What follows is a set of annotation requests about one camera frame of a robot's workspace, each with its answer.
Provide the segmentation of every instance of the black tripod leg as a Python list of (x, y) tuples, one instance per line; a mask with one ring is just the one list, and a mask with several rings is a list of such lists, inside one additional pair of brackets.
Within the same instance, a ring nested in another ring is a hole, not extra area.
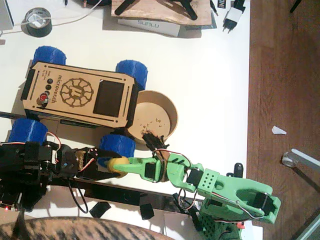
[(185, 8), (187, 13), (190, 15), (190, 18), (194, 21), (198, 18), (196, 12), (194, 9), (191, 7), (190, 2), (188, 0), (180, 0), (180, 3), (182, 6)]
[(298, 5), (301, 3), (302, 0), (296, 0), (294, 5), (292, 6), (291, 10), (290, 10), (290, 13), (293, 13), (296, 8), (298, 7)]
[(114, 11), (114, 14), (119, 16), (134, 2), (135, 0), (124, 0), (124, 2)]

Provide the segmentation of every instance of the red led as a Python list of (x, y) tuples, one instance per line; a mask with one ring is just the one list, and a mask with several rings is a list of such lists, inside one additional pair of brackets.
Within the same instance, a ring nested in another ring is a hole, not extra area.
[(48, 98), (48, 95), (45, 94), (45, 93), (42, 93), (42, 94), (40, 95), (40, 101), (43, 101), (43, 102), (44, 102), (47, 98)]

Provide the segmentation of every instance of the black display screen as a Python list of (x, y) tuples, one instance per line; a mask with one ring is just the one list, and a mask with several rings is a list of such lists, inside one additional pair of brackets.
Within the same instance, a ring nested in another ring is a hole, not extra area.
[(123, 83), (101, 80), (93, 113), (118, 117), (124, 87)]

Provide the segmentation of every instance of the green robotic arm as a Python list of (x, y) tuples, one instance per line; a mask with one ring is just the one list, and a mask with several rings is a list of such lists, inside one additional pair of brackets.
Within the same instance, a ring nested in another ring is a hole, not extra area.
[[(199, 218), (208, 239), (224, 239), (219, 234), (226, 231), (229, 231), (228, 237), (233, 234), (240, 239), (238, 222), (275, 223), (281, 201), (272, 196), (272, 187), (251, 179), (220, 175), (204, 169), (200, 163), (192, 164), (182, 154), (169, 154), (166, 149), (156, 151), (158, 154), (154, 157), (130, 157), (126, 164), (113, 161), (108, 169), (139, 174), (142, 179), (155, 183), (169, 180), (176, 188), (205, 197)], [(187, 171), (190, 173), (184, 181)]]

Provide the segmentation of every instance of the yellow part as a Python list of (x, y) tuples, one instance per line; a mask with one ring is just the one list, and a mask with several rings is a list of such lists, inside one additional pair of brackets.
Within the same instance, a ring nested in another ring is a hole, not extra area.
[(108, 162), (107, 162), (107, 169), (110, 173), (118, 173), (120, 174), (120, 176), (117, 176), (117, 179), (123, 178), (125, 175), (127, 175), (127, 172), (124, 171), (120, 171), (114, 168), (114, 165), (118, 165), (118, 164), (130, 164), (128, 158), (126, 158), (125, 156), (123, 157), (118, 157), (118, 158), (111, 158)]

